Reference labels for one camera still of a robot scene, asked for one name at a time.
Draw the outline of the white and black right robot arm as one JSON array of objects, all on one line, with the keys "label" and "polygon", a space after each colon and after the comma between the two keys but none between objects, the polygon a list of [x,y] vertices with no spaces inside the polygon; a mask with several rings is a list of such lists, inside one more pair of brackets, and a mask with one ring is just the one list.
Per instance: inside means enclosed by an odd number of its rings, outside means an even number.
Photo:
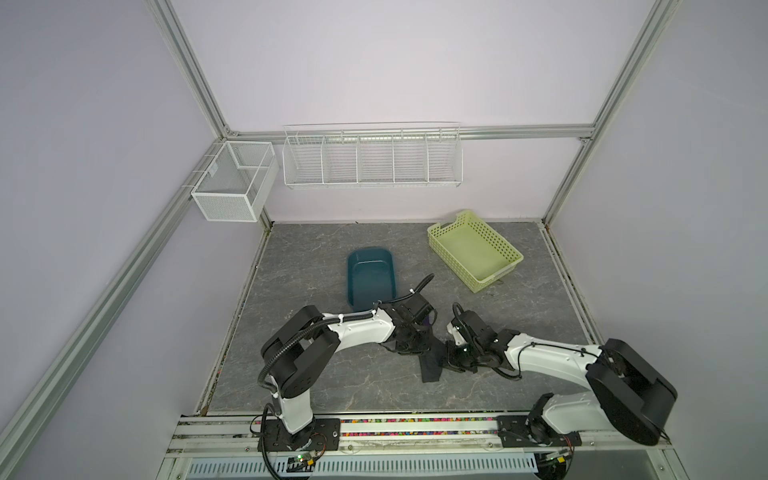
[{"label": "white and black right robot arm", "polygon": [[616,431],[645,446],[665,438],[677,390],[626,342],[543,340],[517,330],[495,331],[459,303],[452,312],[445,368],[472,373],[488,368],[510,381],[538,373],[582,387],[580,393],[549,392],[537,399],[524,422],[534,443],[549,445],[583,431]]}]

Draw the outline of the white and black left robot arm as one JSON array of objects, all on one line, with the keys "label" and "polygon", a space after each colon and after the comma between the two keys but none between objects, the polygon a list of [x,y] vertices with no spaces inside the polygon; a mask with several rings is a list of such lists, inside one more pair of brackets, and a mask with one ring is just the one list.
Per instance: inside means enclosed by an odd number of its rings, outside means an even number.
[{"label": "white and black left robot arm", "polygon": [[422,295],[433,278],[430,273],[407,294],[377,301],[364,311],[331,314],[307,305],[265,342],[257,384],[269,391],[267,411],[275,417],[260,427],[267,447],[302,449],[315,434],[330,430],[315,420],[310,389],[340,351],[378,344],[391,353],[416,356],[424,383],[440,380],[445,348],[433,333],[438,313]]}]

